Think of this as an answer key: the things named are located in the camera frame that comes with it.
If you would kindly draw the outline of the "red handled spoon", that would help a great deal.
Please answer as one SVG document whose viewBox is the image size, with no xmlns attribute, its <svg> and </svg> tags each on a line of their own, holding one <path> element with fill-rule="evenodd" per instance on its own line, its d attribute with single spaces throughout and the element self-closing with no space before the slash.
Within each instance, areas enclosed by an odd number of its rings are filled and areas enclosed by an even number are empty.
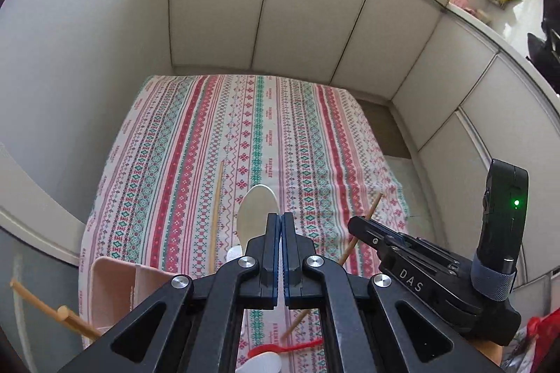
<svg viewBox="0 0 560 373">
<path fill-rule="evenodd" d="M 275 354 L 286 354 L 289 352 L 295 352 L 295 351 L 300 351 L 300 350 L 306 350 L 306 349 L 311 349 L 311 348 L 315 348 L 317 346 L 322 346 L 323 345 L 323 339 L 319 338 L 310 342 L 305 342 L 305 343 L 301 343 L 301 344 L 297 344 L 297 345 L 288 345 L 288 346 L 284 346 L 284 345 L 275 345 L 275 344 L 265 344 L 265 345 L 259 345 L 254 347 L 253 349 L 251 349 L 248 352 L 248 358 L 252 359 L 258 355 L 267 353 L 267 352 L 272 352 Z"/>
</svg>

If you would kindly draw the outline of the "pink plastic utensil holder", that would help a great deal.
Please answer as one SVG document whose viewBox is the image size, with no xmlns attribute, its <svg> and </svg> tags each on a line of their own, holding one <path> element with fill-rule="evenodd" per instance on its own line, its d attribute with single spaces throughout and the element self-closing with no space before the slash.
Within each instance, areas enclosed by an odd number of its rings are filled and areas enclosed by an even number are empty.
<svg viewBox="0 0 560 373">
<path fill-rule="evenodd" d="M 106 333 L 174 276 L 173 272 L 99 257 L 89 278 L 88 322 Z"/>
</svg>

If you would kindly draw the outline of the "long wooden chopstick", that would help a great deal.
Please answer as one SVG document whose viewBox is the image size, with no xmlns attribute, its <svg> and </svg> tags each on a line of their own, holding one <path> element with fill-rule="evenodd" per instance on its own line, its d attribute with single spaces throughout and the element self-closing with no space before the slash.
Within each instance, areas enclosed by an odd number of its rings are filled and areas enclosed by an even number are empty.
<svg viewBox="0 0 560 373">
<path fill-rule="evenodd" d="M 211 230 L 210 230 L 210 244 L 208 249 L 208 271 L 209 274 L 214 274 L 216 272 L 216 238 L 217 238 L 217 224 L 219 221 L 220 213 L 220 198 L 222 191 L 222 181 L 224 173 L 224 161 L 219 163 L 218 174 L 216 179 L 216 191 L 213 194 L 212 199 L 212 218 L 211 218 Z"/>
</svg>

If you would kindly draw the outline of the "wooden utensil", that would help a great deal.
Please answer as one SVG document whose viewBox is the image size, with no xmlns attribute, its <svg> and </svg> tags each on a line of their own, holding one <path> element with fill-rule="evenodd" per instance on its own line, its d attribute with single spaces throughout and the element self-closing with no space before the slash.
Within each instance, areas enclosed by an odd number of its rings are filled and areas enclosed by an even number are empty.
<svg viewBox="0 0 560 373">
<path fill-rule="evenodd" d="M 21 297 L 24 301 L 34 306 L 35 309 L 40 310 L 42 313 L 48 315 L 59 324 L 65 326 L 76 333 L 79 333 L 83 337 L 90 341 L 97 341 L 102 335 L 100 330 L 95 329 L 88 322 L 85 322 L 78 314 L 72 311 L 68 306 L 59 306 L 57 310 L 48 306 L 27 288 L 23 286 L 22 283 L 17 281 L 15 278 L 9 282 L 9 286 L 12 290 Z"/>
</svg>

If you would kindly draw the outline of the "white plastic rice paddle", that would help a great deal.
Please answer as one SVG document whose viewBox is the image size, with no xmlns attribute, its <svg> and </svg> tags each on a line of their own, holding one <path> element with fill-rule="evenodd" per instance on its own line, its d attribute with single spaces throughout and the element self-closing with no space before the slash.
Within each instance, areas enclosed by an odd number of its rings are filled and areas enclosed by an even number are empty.
<svg viewBox="0 0 560 373">
<path fill-rule="evenodd" d="M 252 238 L 266 232 L 268 214 L 278 214 L 279 204 L 275 193 L 264 184 L 253 186 L 244 196 L 237 213 L 236 231 L 239 244 L 232 246 L 226 255 L 226 261 L 239 259 L 247 252 Z"/>
</svg>

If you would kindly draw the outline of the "white kitchen cabinet run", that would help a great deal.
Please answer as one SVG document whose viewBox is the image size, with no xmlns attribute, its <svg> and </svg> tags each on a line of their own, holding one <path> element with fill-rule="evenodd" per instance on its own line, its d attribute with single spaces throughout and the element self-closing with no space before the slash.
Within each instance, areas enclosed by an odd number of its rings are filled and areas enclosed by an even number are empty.
<svg viewBox="0 0 560 373">
<path fill-rule="evenodd" d="M 516 306 L 559 305 L 559 97 L 480 20 L 445 0 L 169 0 L 174 68 L 254 71 L 387 105 L 435 238 L 474 253 L 494 159 L 530 175 Z"/>
</svg>

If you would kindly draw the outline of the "black tracker with green led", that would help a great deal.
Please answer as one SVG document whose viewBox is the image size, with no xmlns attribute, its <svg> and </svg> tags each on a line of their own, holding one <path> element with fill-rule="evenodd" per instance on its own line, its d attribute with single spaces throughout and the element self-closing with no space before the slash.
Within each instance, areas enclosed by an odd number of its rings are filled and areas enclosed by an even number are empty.
<svg viewBox="0 0 560 373">
<path fill-rule="evenodd" d="M 482 199 L 482 228 L 471 283 L 478 293 L 495 302 L 508 299 L 516 280 L 528 196 L 528 171 L 493 159 Z"/>
</svg>

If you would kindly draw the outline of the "snack packages on floor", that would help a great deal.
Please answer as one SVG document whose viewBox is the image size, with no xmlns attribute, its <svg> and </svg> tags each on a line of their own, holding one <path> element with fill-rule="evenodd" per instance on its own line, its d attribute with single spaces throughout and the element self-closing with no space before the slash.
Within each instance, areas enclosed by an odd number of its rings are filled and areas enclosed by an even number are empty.
<svg viewBox="0 0 560 373">
<path fill-rule="evenodd" d="M 505 372 L 560 373 L 559 309 L 544 317 L 532 317 L 514 336 L 504 352 Z"/>
</svg>

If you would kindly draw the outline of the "patterned red green tablecloth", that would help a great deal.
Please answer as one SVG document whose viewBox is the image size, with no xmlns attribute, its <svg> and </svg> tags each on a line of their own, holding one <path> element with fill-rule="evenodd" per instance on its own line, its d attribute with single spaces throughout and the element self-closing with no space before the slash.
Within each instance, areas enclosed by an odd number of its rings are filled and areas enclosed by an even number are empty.
<svg viewBox="0 0 560 373">
<path fill-rule="evenodd" d="M 88 322 L 89 278 L 99 257 L 184 274 L 209 275 L 212 199 L 224 161 L 216 238 L 216 272 L 238 245 L 236 220 L 249 190 L 267 185 L 280 212 L 278 298 L 271 310 L 245 310 L 236 372 L 256 361 L 248 352 L 278 340 L 303 310 L 285 300 L 282 217 L 316 254 L 338 263 L 352 236 L 348 222 L 365 217 L 383 193 L 374 221 L 402 232 L 405 204 L 356 100 L 345 90 L 260 75 L 154 76 L 140 90 L 111 154 L 85 226 L 80 314 Z M 380 262 L 356 245 L 342 266 L 370 278 Z M 323 338 L 320 314 L 289 336 L 297 345 Z M 276 371 L 327 372 L 323 346 L 276 360 Z"/>
</svg>

